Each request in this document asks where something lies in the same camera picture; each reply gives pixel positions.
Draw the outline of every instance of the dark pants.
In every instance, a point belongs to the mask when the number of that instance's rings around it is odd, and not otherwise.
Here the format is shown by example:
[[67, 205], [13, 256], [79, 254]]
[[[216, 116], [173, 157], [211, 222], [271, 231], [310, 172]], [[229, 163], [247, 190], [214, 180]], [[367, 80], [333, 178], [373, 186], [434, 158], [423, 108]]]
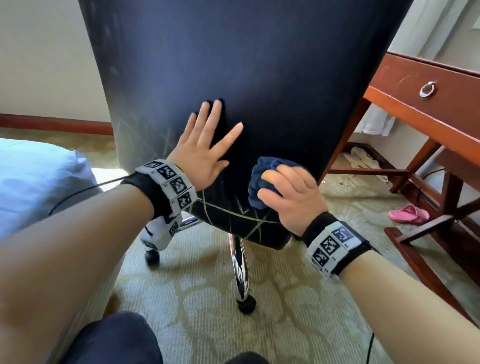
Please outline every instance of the dark pants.
[[[143, 316], [133, 312], [86, 326], [59, 364], [163, 364], [155, 334]], [[244, 352], [225, 364], [268, 364], [253, 352]]]

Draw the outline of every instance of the chair backrest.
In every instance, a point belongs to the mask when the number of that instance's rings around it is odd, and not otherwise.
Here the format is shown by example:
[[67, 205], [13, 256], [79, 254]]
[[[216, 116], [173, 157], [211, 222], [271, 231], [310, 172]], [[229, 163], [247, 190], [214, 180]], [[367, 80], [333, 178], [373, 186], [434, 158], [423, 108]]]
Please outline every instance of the chair backrest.
[[271, 156], [322, 175], [411, 3], [80, 0], [121, 165], [165, 158], [189, 114], [223, 99], [215, 140], [245, 129], [192, 213], [283, 248], [277, 214], [249, 206], [253, 166]]

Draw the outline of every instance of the pink flip-flop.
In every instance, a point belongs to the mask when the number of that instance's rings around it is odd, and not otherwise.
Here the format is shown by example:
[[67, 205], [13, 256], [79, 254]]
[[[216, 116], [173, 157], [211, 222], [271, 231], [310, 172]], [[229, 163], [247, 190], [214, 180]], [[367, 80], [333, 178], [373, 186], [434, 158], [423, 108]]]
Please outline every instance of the pink flip-flop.
[[430, 218], [430, 214], [413, 205], [407, 205], [401, 210], [393, 210], [388, 212], [388, 217], [401, 224], [424, 224]]

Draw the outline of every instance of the black caster wheel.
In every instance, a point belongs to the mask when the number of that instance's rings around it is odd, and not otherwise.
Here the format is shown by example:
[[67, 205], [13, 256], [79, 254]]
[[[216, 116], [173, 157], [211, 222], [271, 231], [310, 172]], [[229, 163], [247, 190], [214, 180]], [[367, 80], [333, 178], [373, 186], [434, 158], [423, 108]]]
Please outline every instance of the black caster wheel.
[[160, 253], [158, 250], [152, 249], [145, 253], [145, 262], [149, 267], [156, 267], [160, 264]]
[[253, 298], [253, 296], [249, 295], [243, 302], [237, 300], [237, 304], [240, 312], [242, 312], [244, 315], [250, 315], [253, 311], [255, 311], [257, 301]]

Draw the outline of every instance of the finger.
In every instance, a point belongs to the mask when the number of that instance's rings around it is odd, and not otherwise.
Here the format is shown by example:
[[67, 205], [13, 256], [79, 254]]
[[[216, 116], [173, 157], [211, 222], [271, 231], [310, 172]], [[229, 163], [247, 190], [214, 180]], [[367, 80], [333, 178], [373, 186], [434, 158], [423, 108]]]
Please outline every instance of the finger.
[[194, 145], [197, 144], [198, 138], [200, 138], [200, 135], [202, 134], [202, 130], [205, 127], [205, 123], [207, 121], [209, 111], [210, 111], [210, 104], [205, 101], [204, 103], [202, 103], [202, 106], [200, 107], [200, 111], [197, 116], [195, 127], [193, 128], [192, 133], [190, 134], [190, 138], [188, 138], [189, 144], [194, 144]]
[[302, 177], [308, 188], [312, 190], [318, 188], [317, 181], [305, 168], [293, 167], [293, 169]]
[[185, 127], [185, 131], [183, 132], [183, 134], [181, 135], [181, 137], [179, 139], [179, 144], [183, 144], [188, 140], [188, 138], [190, 137], [190, 134], [192, 133], [192, 130], [195, 126], [196, 121], [197, 121], [197, 114], [195, 114], [193, 112], [190, 115], [190, 117], [188, 118], [187, 126]]
[[230, 132], [223, 137], [217, 144], [210, 150], [210, 155], [215, 160], [219, 160], [230, 149], [232, 144], [237, 140], [243, 130], [243, 124], [239, 122], [233, 127]]
[[210, 149], [213, 135], [215, 134], [215, 129], [218, 125], [218, 121], [220, 120], [221, 114], [222, 114], [222, 102], [220, 100], [216, 100], [213, 103], [212, 112], [208, 117], [208, 120], [205, 124], [202, 134], [200, 134], [200, 138], [198, 139], [198, 146], [203, 146]]
[[285, 164], [281, 164], [276, 170], [290, 181], [293, 188], [295, 188], [297, 192], [304, 194], [308, 191], [307, 185], [303, 181], [303, 178], [293, 168], [286, 166]]
[[262, 188], [258, 191], [257, 197], [269, 208], [275, 211], [282, 210], [285, 207], [286, 200], [273, 191]]
[[229, 164], [230, 164], [230, 162], [227, 161], [227, 160], [220, 160], [217, 163], [215, 163], [215, 165], [213, 167], [213, 171], [212, 171], [212, 183], [218, 178], [220, 173], [222, 173], [222, 171], [226, 167], [228, 167]]
[[295, 188], [293, 188], [291, 182], [276, 170], [266, 170], [263, 172], [262, 180], [270, 182], [286, 199], [293, 198], [296, 194], [298, 194]]

